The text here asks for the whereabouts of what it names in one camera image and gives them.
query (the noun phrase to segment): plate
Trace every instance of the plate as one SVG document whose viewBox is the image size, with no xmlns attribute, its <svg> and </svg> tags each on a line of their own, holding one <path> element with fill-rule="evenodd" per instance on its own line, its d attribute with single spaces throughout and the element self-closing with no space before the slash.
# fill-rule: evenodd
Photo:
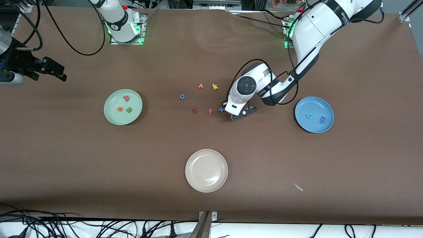
<svg viewBox="0 0 423 238">
<path fill-rule="evenodd" d="M 325 100 L 319 97 L 305 97 L 295 107 L 295 119 L 304 130 L 323 133 L 333 125 L 334 114 Z"/>
<path fill-rule="evenodd" d="M 141 96 L 131 89 L 121 89 L 110 95 L 104 104 L 104 115 L 110 123 L 122 126 L 135 121 L 143 110 Z"/>
<path fill-rule="evenodd" d="M 185 177 L 191 187 L 202 193 L 211 193 L 219 189 L 228 176 L 225 158 L 212 149 L 195 152 L 185 166 Z"/>
</svg>

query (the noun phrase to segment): brown table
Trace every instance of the brown table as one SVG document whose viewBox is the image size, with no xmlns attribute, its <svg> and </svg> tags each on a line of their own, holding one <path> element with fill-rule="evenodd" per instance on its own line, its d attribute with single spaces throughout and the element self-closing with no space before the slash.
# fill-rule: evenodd
<svg viewBox="0 0 423 238">
<path fill-rule="evenodd" d="M 98 48 L 93 9 L 52 12 L 77 49 Z M 68 81 L 41 76 L 0 87 L 2 202 L 100 218 L 195 220 L 199 210 L 217 210 L 225 221 L 423 221 L 423 64 L 396 15 L 346 26 L 323 46 L 293 103 L 268 107 L 255 96 L 258 112 L 239 121 L 217 111 L 239 67 L 262 58 L 276 74 L 291 68 L 278 27 L 224 11 L 160 10 L 143 46 L 107 44 L 91 57 L 65 44 L 44 9 L 39 31 L 44 47 L 34 55 L 63 64 Z M 21 20 L 15 37 L 29 32 Z M 29 46 L 37 44 L 34 37 Z M 103 105 L 124 88 L 145 107 L 134 123 L 115 126 Z M 294 107 L 306 96 L 332 106 L 329 131 L 297 125 Z M 224 186 L 209 194 L 184 175 L 203 148 L 229 167 Z"/>
</svg>

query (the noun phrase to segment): light green plate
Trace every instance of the light green plate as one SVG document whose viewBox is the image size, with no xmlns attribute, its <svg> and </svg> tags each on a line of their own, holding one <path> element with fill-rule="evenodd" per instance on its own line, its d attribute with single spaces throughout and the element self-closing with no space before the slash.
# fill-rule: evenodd
<svg viewBox="0 0 423 238">
<path fill-rule="evenodd" d="M 128 96 L 129 100 L 125 101 L 124 96 Z M 135 121 L 143 110 L 143 100 L 140 95 L 131 89 L 121 89 L 110 95 L 104 104 L 104 115 L 111 123 L 122 126 Z"/>
</svg>

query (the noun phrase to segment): blue plate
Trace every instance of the blue plate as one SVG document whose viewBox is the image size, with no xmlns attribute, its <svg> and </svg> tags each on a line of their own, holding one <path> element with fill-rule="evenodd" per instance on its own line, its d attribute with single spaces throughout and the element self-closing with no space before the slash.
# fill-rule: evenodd
<svg viewBox="0 0 423 238">
<path fill-rule="evenodd" d="M 325 100 L 319 97 L 305 97 L 295 107 L 295 118 L 304 130 L 323 133 L 332 126 L 334 115 Z"/>
</svg>

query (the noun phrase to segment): plate rim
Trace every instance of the plate rim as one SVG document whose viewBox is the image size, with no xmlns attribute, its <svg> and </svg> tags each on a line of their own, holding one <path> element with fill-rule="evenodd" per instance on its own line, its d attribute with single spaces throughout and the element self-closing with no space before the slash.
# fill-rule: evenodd
<svg viewBox="0 0 423 238">
<path fill-rule="evenodd" d="M 321 100 L 321 101 L 323 101 L 324 103 L 326 103 L 326 105 L 329 107 L 329 109 L 330 109 L 330 113 L 332 114 L 332 121 L 331 121 L 331 123 L 330 123 L 330 125 L 327 127 L 327 129 L 325 129 L 325 130 L 323 130 L 323 131 L 318 131 L 318 132 L 316 132 L 316 131 L 311 131 L 311 130 L 308 130 L 308 129 L 306 129 L 306 128 L 304 128 L 304 126 L 303 125 L 301 125 L 301 123 L 298 121 L 298 117 L 297 117 L 297 108 L 299 107 L 299 105 L 300 105 L 300 103 L 302 102 L 302 101 L 306 101 L 306 102 L 310 102 L 310 101 L 314 101 L 314 102 L 316 102 L 316 103 L 319 103 L 319 104 L 321 104 L 321 102 L 317 102 L 317 100 Z M 297 123 L 301 126 L 301 128 L 302 129 L 304 129 L 304 130 L 306 130 L 306 131 L 308 131 L 308 132 L 310 132 L 310 133 L 314 133 L 314 134 L 320 134 L 320 133 L 324 133 L 324 132 L 327 132 L 332 126 L 333 126 L 333 122 L 335 121 L 335 113 L 333 112 L 333 109 L 332 109 L 332 107 L 330 106 L 330 104 L 328 103 L 328 102 L 326 102 L 326 100 L 324 100 L 323 98 L 320 98 L 320 97 L 316 97 L 316 96 L 308 96 L 308 97 L 304 97 L 304 98 L 302 98 L 300 101 L 298 101 L 297 102 L 297 105 L 295 105 L 295 120 L 297 121 Z"/>
<path fill-rule="evenodd" d="M 133 121 L 131 121 L 131 122 L 128 122 L 128 123 L 114 123 L 114 122 L 111 122 L 110 121 L 110 119 L 107 117 L 107 115 L 106 115 L 106 103 L 107 103 L 107 101 L 109 100 L 109 98 L 113 95 L 113 94 L 115 94 L 115 93 L 117 93 L 117 92 L 119 92 L 119 91 L 123 91 L 123 90 L 129 90 L 129 91 L 131 91 L 131 92 L 133 92 L 133 93 L 135 93 L 139 98 L 140 98 L 140 100 L 141 100 L 141 110 L 140 110 L 140 112 L 139 112 L 139 114 L 135 117 L 135 119 L 133 120 Z M 117 125 L 117 126 L 124 126 L 124 125 L 128 125 L 128 124 L 130 124 L 130 123 L 133 123 L 140 115 L 141 115 L 141 112 L 143 111 L 143 108 L 144 108 L 144 102 L 143 102 L 143 99 L 142 99 L 142 97 L 140 96 L 140 94 L 139 93 L 137 93 L 135 90 L 132 90 L 132 89 L 119 89 L 119 90 L 117 90 L 117 91 L 114 91 L 112 94 L 110 94 L 109 95 L 109 97 L 107 97 L 107 99 L 106 99 L 106 101 L 104 102 L 104 107 L 103 107 L 103 114 L 104 114 L 104 117 L 107 119 L 107 121 L 108 122 L 110 122 L 110 123 L 112 123 L 113 125 Z"/>
<path fill-rule="evenodd" d="M 220 185 L 220 186 L 218 186 L 217 188 L 215 188 L 214 190 L 210 190 L 210 191 L 200 191 L 200 190 L 198 190 L 197 188 L 195 188 L 191 183 L 190 183 L 190 180 L 188 179 L 188 167 L 189 167 L 189 165 L 191 164 L 191 163 L 189 163 L 191 160 L 194 160 L 195 158 L 197 158 L 197 157 L 195 157 L 194 158 L 194 155 L 196 154 L 196 153 L 200 153 L 201 151 L 211 151 L 211 152 L 214 152 L 214 153 L 217 153 L 218 155 L 219 155 L 219 157 L 220 157 L 220 159 L 221 159 L 221 161 L 223 162 L 223 167 L 224 167 L 224 171 L 225 171 L 225 178 L 222 178 L 222 184 Z M 216 151 L 216 150 L 214 150 L 214 149 L 200 149 L 200 150 L 197 150 L 196 152 L 194 152 L 189 158 L 188 158 L 188 160 L 187 160 L 187 163 L 185 164 L 185 179 L 187 180 L 187 182 L 188 182 L 188 184 L 193 188 L 193 189 L 195 189 L 196 191 L 199 191 L 199 192 L 201 192 L 201 193 L 211 193 L 211 192 L 214 192 L 214 191 L 216 191 L 216 190 L 218 190 L 219 188 L 221 188 L 222 186 L 223 186 L 223 184 L 225 184 L 225 182 L 226 182 L 226 179 L 228 178 L 228 171 L 229 171 L 229 169 L 228 169 L 228 163 L 226 162 L 226 160 L 225 160 L 225 157 L 223 157 L 223 155 L 222 154 L 220 154 L 218 151 Z"/>
</svg>

